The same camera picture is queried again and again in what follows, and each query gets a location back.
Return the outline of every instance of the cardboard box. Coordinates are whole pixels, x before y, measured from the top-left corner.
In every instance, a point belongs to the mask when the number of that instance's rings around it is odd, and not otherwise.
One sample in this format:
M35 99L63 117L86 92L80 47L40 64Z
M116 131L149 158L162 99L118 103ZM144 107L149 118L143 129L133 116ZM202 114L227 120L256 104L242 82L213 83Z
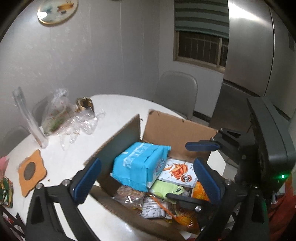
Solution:
M202 157L207 160L210 153L187 151L185 144L208 140L216 135L217 130L156 110L150 110L142 140L140 133L140 116L136 115L88 159L89 161L96 157L102 161L102 171L97 178L101 187L94 186L90 193L106 209L134 228L164 240L184 241L179 231L181 229L188 231L186 227L176 223L169 224L164 220L145 219L137 212L127 209L111 198L121 185L110 177L113 161L116 156L138 141L169 145L171 146L169 157L174 159L193 162L197 157Z

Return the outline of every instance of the roller blind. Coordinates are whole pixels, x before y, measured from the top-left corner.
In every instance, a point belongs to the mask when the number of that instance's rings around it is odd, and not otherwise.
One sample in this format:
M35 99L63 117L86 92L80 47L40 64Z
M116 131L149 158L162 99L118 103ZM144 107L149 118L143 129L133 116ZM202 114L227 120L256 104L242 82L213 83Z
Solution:
M175 29L228 39L227 0L175 0Z

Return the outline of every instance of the orange snack bag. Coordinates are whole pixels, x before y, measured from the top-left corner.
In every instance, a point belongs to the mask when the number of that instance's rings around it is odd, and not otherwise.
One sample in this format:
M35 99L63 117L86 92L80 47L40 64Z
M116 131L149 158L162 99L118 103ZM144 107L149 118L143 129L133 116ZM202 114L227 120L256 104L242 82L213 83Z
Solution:
M210 201L200 182L196 182L195 187L192 190L191 197Z
M178 204L174 205L174 209L176 212L175 220L190 229L199 229L197 216L195 211L191 211L188 209L180 208Z

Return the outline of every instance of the window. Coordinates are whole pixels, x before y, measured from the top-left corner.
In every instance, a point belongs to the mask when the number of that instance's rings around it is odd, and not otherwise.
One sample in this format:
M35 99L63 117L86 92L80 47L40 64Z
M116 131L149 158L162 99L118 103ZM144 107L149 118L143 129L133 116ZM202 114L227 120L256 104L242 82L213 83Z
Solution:
M228 39L209 34L176 31L174 60L224 72Z

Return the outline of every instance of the coaster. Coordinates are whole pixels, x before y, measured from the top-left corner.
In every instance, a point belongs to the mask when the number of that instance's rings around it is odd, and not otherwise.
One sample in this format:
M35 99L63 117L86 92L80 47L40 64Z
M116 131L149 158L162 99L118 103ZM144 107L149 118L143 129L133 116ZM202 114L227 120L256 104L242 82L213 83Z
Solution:
M25 159L18 169L22 195L26 197L45 178L47 171L43 165L40 150Z

